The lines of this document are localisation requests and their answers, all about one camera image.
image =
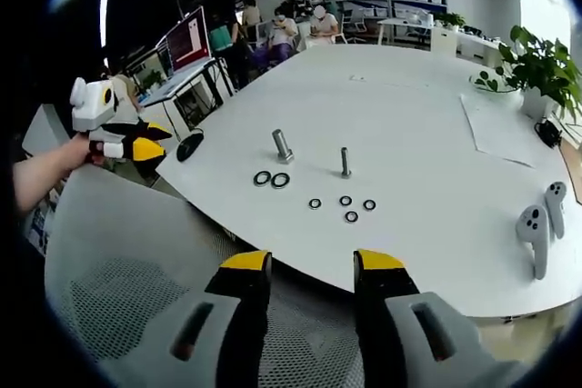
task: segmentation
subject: human hand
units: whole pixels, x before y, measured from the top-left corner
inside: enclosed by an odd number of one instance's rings
[[[97,144],[98,150],[103,150],[103,144]],[[58,148],[59,163],[64,173],[70,173],[85,163],[90,155],[93,164],[101,165],[105,161],[104,156],[91,154],[89,150],[89,138],[82,135],[75,135],[68,143]]]

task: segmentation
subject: metal washer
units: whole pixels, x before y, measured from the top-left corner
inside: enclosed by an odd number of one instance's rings
[[[283,177],[285,179],[282,184],[277,184],[275,182],[279,177]],[[285,188],[289,184],[289,181],[291,181],[291,177],[287,173],[277,173],[271,178],[271,186],[277,190],[280,190],[281,188]]]
[[[364,201],[362,206],[364,206],[364,209],[367,211],[374,211],[376,209],[376,202],[372,199],[367,199]]]
[[[355,223],[357,219],[360,218],[356,211],[348,211],[344,215],[344,218],[348,223]]]
[[[342,206],[349,206],[352,204],[352,198],[349,195],[342,195],[339,198],[339,204]]]
[[[265,181],[264,181],[264,182],[259,182],[259,178],[260,178],[261,176],[266,176],[266,179],[265,179]],[[267,184],[268,184],[268,183],[269,183],[271,180],[272,180],[272,177],[271,177],[271,172],[268,172],[267,170],[263,170],[263,171],[260,171],[260,172],[258,172],[257,174],[255,174],[255,177],[253,178],[253,183],[254,183],[256,186],[265,186],[265,185],[267,185]]]
[[[321,206],[321,200],[319,200],[319,199],[311,199],[309,201],[309,207],[311,209],[319,209],[320,206]]]

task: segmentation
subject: white vr controller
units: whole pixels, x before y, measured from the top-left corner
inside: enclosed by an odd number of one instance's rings
[[[543,279],[547,270],[549,252],[550,219],[557,238],[564,236],[564,206],[566,184],[554,182],[545,194],[547,211],[540,204],[534,204],[521,213],[516,224],[517,236],[521,241],[531,243],[534,248],[534,276]]]

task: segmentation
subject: black mouse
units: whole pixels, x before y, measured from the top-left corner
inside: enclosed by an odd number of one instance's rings
[[[188,159],[194,151],[198,148],[200,143],[204,140],[204,133],[203,132],[194,132],[184,140],[182,143],[178,145],[178,149],[176,150],[176,158],[180,163],[183,163],[186,159]]]

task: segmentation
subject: metal bolt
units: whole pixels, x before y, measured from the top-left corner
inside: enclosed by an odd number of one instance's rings
[[[293,151],[287,145],[287,141],[281,132],[281,129],[273,131],[273,139],[275,140],[276,149],[279,152],[279,161],[284,164],[289,164],[293,161]]]
[[[347,147],[342,147],[342,177],[348,179],[352,175],[347,163]]]

